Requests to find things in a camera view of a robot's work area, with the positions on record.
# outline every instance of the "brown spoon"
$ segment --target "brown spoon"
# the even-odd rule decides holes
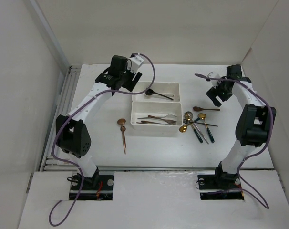
[[[193,110],[194,110],[194,111],[204,111],[204,110],[209,110],[209,111],[220,111],[220,109],[218,109],[218,108],[205,109],[205,108],[202,108],[202,107],[199,107],[199,106],[194,106],[194,107],[193,107]]]

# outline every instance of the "silver fork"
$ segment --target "silver fork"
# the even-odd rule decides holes
[[[162,118],[158,118],[158,117],[155,117],[155,116],[151,116],[151,115],[148,115],[148,118],[152,118],[152,119],[159,119],[159,120],[162,120],[170,125],[176,125],[176,121],[174,120],[171,120],[171,119],[162,119]]]
[[[174,114],[168,114],[166,116],[157,117],[157,118],[177,118]]]

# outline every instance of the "divided organizer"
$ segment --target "divided organizer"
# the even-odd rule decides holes
[[[133,92],[143,91],[150,85],[150,82],[138,82]],[[155,131],[155,132],[177,132],[179,127],[183,125],[182,105],[180,101],[179,83],[164,83],[154,82],[152,90],[160,94],[164,94],[173,98],[168,100],[157,95],[147,96],[146,94],[138,94],[132,96],[132,110],[131,110],[131,125],[136,130]],[[176,125],[159,125],[159,124],[138,124],[141,120],[166,123],[158,119],[138,119],[152,115],[161,117],[166,115],[175,115],[177,119]]]

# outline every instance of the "white container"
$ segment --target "white container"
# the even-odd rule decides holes
[[[133,92],[141,92],[146,89],[151,82],[138,82],[133,90]],[[145,93],[143,94],[134,94],[132,95],[132,101],[139,102],[163,102],[163,103],[178,103],[180,101],[179,94],[179,83],[167,83],[167,82],[154,82],[151,86],[151,89],[157,93],[169,96],[173,100],[161,97],[159,95],[148,96]]]
[[[152,115],[161,117],[166,115],[175,115],[176,125],[159,125],[159,124],[138,124],[141,120],[166,123],[158,119],[138,119]],[[157,131],[157,132],[177,132],[183,125],[182,105],[180,103],[161,103],[161,102],[132,102],[131,124],[135,130]]]

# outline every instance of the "black handle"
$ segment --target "black handle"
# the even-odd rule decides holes
[[[160,93],[157,93],[157,92],[154,92],[154,94],[157,94],[157,95],[159,95],[159,96],[165,97],[165,98],[170,99],[170,100],[173,100],[173,98],[170,98],[170,97],[168,97],[168,96],[165,96],[165,95],[160,94]]]
[[[214,143],[215,140],[213,139],[212,133],[210,132],[210,129],[209,129],[208,127],[207,127],[207,132],[208,132],[208,135],[209,135],[210,141],[211,141],[212,143]]]
[[[201,138],[201,136],[198,134],[198,132],[196,131],[196,129],[193,130],[194,133],[196,134],[198,140],[200,141],[200,143],[203,143],[203,139]]]

